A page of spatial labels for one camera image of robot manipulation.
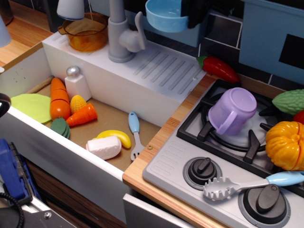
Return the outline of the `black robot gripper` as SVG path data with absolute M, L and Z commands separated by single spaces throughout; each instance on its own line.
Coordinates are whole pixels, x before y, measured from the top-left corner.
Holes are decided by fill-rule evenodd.
M 181 16 L 188 16 L 188 28 L 192 29 L 204 20 L 210 7 L 215 10 L 230 11 L 236 3 L 236 0 L 182 0 Z

